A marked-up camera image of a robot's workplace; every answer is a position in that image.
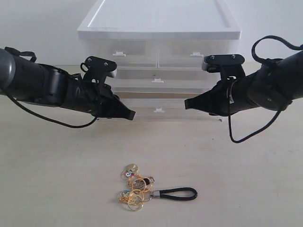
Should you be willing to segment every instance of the keychain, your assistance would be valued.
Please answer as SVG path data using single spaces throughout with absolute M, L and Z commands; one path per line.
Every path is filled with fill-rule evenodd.
M 153 184 L 155 183 L 154 178 L 151 176 L 141 177 L 139 176 L 138 171 L 139 167 L 136 164 L 130 164 L 122 172 L 122 177 L 127 181 L 131 191 L 124 190 L 120 192 L 119 201 L 126 203 L 132 211 L 141 210 L 144 203 L 150 201 L 152 198 L 190 201 L 194 200 L 198 196 L 198 192 L 189 187 L 151 191 Z M 189 197 L 167 195 L 172 192 L 192 192 L 193 195 Z

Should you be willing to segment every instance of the drawer handle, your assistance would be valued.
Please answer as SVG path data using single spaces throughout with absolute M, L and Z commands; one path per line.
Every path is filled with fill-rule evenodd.
M 202 54 L 200 54 L 200 52 L 193 52 L 191 55 L 190 55 L 191 57 L 203 57 L 203 55 Z
M 154 113 L 164 113 L 165 111 L 161 108 L 156 108 L 156 110 L 153 111 Z
M 123 53 L 123 52 L 116 52 L 116 53 L 114 53 L 113 54 L 113 56 L 115 56 L 115 57 L 126 57 L 126 54 L 125 53 Z
M 161 80 L 161 79 L 154 79 L 154 80 L 152 80 L 152 83 L 164 83 L 164 81 L 163 80 Z

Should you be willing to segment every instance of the table surface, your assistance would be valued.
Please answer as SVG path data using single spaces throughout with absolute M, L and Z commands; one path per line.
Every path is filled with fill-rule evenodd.
M 272 127 L 233 144 L 227 122 L 104 122 L 79 130 L 45 122 L 0 97 L 0 220 L 5 227 L 302 226 L 302 100 Z M 90 116 L 31 109 L 68 123 Z M 236 138 L 273 112 L 233 116 Z M 189 186 L 194 201 L 151 200 L 139 212 L 117 200 L 136 163 L 155 190 Z

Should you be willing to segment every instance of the white wall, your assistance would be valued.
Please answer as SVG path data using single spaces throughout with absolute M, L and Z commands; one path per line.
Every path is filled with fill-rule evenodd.
M 39 62 L 78 65 L 83 56 L 77 27 L 95 1 L 0 0 L 0 46 L 34 51 Z M 251 61 L 253 43 L 265 35 L 280 35 L 294 44 L 303 44 L 303 1 L 225 1 L 243 30 L 238 53 L 247 61 Z M 258 48 L 258 54 L 264 57 L 291 53 L 277 41 L 264 41 Z

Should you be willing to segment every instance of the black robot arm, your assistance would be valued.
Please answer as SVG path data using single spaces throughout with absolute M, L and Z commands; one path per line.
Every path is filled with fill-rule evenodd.
M 9 47 L 0 49 L 0 94 L 14 98 L 12 101 L 19 107 L 22 106 L 19 101 L 22 101 L 89 113 L 95 120 L 134 118 L 135 112 L 129 110 L 105 84 L 106 77 L 115 75 L 115 62 L 88 57 L 81 64 L 85 72 L 82 78 L 81 74 L 70 75 L 62 69 L 35 61 L 33 52 L 19 52 Z
M 221 80 L 208 92 L 185 100 L 186 109 L 196 109 L 210 115 L 228 116 L 230 136 L 240 143 L 269 127 L 278 115 L 292 103 L 303 97 L 303 51 L 285 59 L 262 59 L 255 53 L 257 44 L 263 39 L 275 39 L 293 50 L 303 50 L 303 45 L 293 46 L 284 39 L 269 35 L 258 40 L 252 47 L 253 58 L 262 63 L 261 68 L 245 76 L 241 55 L 212 55 L 205 57 L 203 69 L 219 72 Z M 235 140 L 232 137 L 231 115 L 257 107 L 277 111 L 273 120 L 262 129 Z

